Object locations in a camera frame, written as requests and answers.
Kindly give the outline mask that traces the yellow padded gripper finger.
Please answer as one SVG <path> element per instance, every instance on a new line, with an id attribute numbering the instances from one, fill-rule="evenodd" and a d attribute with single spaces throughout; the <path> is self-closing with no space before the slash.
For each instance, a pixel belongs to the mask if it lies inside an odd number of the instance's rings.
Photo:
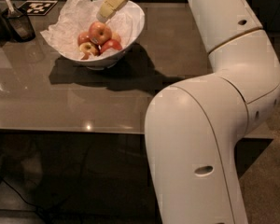
<path id="1" fill-rule="evenodd" d="M 100 22 L 107 22 L 128 0 L 104 0 L 96 18 Z"/>

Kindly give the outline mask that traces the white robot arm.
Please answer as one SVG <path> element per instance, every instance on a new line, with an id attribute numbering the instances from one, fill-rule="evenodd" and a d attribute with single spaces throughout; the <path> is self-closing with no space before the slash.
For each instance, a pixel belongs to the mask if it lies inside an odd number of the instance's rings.
<path id="1" fill-rule="evenodd" d="M 212 72 L 160 91 L 145 119 L 162 224 L 248 224 L 234 148 L 280 100 L 280 62 L 246 0 L 188 0 Z"/>

